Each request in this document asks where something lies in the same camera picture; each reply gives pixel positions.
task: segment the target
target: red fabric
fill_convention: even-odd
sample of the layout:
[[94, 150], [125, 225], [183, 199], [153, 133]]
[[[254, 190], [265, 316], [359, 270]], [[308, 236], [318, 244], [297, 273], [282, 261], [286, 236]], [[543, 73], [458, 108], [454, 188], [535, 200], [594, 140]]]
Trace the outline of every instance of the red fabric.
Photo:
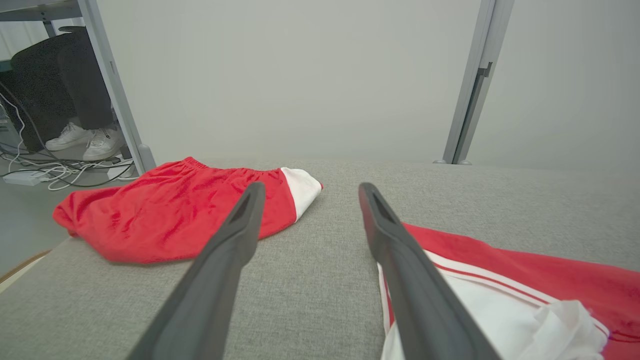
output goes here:
[[73, 192], [56, 207], [53, 219], [110, 261], [189, 259], [254, 181], [266, 188], [262, 239], [296, 221], [282, 171], [209, 168], [193, 158], [164, 164], [123, 187]]
[[606, 359], [640, 359], [640, 273], [493, 248], [466, 236], [404, 225], [423, 249], [474, 265], [559, 300], [579, 300], [611, 332]]

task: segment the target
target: person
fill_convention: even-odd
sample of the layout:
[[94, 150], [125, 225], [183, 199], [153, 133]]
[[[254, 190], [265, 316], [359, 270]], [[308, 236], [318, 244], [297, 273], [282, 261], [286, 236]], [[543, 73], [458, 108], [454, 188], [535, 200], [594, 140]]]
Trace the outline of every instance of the person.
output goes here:
[[[86, 144], [85, 161], [115, 155], [124, 144], [86, 28], [48, 38], [11, 60], [16, 80], [50, 151]], [[77, 115], [79, 125], [69, 121]]]

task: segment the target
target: black pants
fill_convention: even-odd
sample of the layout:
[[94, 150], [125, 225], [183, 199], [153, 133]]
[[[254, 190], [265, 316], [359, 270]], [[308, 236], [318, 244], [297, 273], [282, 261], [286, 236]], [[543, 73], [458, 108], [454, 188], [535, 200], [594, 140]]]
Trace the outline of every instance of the black pants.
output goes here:
[[111, 100], [86, 29], [58, 35], [11, 59], [22, 102], [46, 140], [78, 116], [85, 129], [113, 123]]

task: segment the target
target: gray fabric surface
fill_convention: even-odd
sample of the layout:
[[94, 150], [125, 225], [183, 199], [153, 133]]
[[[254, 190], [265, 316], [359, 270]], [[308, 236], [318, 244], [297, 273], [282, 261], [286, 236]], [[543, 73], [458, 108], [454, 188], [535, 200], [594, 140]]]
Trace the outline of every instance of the gray fabric surface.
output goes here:
[[[401, 220], [505, 249], [640, 270], [640, 181], [540, 170], [211, 160], [300, 167], [324, 184], [300, 221], [261, 241], [243, 270], [227, 359], [376, 359], [383, 326], [357, 186]], [[123, 359], [189, 262], [111, 264], [65, 241], [0, 294], [0, 359]]]

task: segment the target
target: shoe sole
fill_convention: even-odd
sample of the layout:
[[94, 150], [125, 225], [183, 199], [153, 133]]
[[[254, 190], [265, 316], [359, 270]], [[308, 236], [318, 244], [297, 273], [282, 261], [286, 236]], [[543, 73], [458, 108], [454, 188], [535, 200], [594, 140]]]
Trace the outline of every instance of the shoe sole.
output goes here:
[[68, 143], [66, 143], [64, 145], [53, 145], [53, 146], [47, 145], [45, 143], [45, 147], [49, 151], [60, 151], [60, 150], [68, 149], [70, 147], [74, 147], [76, 145], [81, 145], [81, 144], [86, 145], [89, 142], [89, 140], [91, 140], [91, 138], [80, 138], [80, 139], [74, 140], [72, 142], [68, 142]]
[[94, 156], [87, 156], [87, 155], [83, 155], [82, 156], [82, 160], [83, 161], [98, 161], [98, 160], [104, 160], [106, 158], [110, 158], [112, 156], [114, 156], [118, 151], [120, 151], [120, 147], [122, 146], [122, 141], [118, 141], [116, 143], [116, 145], [113, 147], [113, 149], [111, 149], [109, 152], [105, 152], [104, 154], [100, 154], [100, 155], [94, 155]]

